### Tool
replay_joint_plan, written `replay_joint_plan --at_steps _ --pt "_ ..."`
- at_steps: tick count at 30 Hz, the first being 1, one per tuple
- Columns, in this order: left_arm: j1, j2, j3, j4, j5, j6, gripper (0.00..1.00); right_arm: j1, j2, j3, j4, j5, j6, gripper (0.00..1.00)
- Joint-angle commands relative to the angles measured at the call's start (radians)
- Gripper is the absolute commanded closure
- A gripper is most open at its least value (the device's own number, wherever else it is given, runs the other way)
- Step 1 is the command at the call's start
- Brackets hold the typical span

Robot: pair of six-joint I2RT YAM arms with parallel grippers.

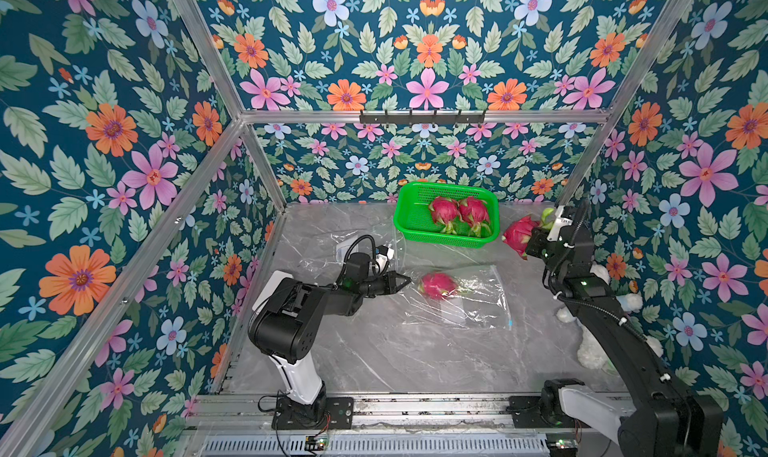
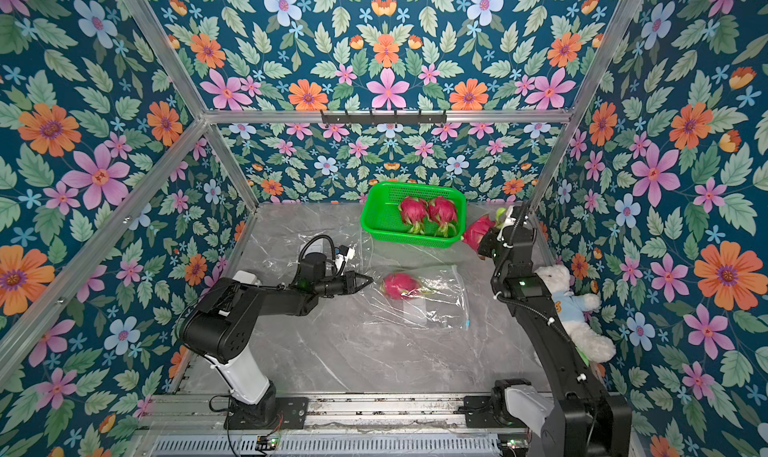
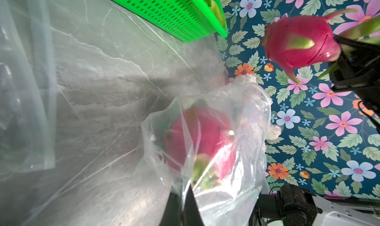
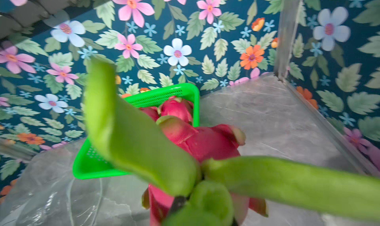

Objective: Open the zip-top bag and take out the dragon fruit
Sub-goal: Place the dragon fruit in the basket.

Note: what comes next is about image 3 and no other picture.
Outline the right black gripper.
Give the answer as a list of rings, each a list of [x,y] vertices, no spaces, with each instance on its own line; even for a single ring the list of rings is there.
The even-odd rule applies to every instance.
[[[363,100],[364,106],[380,112],[380,38],[334,38],[341,47],[336,62],[329,62],[329,73],[336,93],[352,91]]]

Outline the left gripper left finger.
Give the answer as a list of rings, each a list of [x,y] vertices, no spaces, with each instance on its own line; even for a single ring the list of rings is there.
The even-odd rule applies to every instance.
[[[182,205],[181,197],[170,192],[166,207],[161,218],[160,226],[181,226],[182,225]]]

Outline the pink dragon fruit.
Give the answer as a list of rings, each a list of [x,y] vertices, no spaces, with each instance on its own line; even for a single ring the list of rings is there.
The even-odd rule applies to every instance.
[[[209,190],[222,184],[236,159],[237,136],[228,116],[203,100],[186,109],[164,133],[168,165],[179,170],[193,150],[193,189]]]
[[[221,24],[221,26],[224,29],[226,29],[227,28],[226,21],[225,21],[225,19],[223,17],[223,13],[219,9],[217,3],[214,0],[204,0],[204,1],[209,6],[209,8],[211,9],[211,11],[213,12],[213,14],[215,15],[215,17],[217,18],[217,20]]]
[[[341,9],[325,16],[284,16],[266,25],[261,39],[266,57],[279,65],[290,80],[299,84],[295,69],[338,60],[341,47],[328,21],[355,11]]]

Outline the clear zip-top bag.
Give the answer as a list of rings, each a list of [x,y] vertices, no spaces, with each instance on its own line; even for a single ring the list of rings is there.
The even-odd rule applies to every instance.
[[[1,0],[1,181],[55,166],[56,68],[45,0]]]
[[[144,161],[171,192],[162,226],[246,226],[264,184],[271,98],[255,83],[180,96],[141,124]]]

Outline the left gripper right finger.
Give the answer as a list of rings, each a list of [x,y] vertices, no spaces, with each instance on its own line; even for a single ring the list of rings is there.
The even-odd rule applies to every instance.
[[[204,226],[191,186],[187,192],[182,211],[182,226]]]

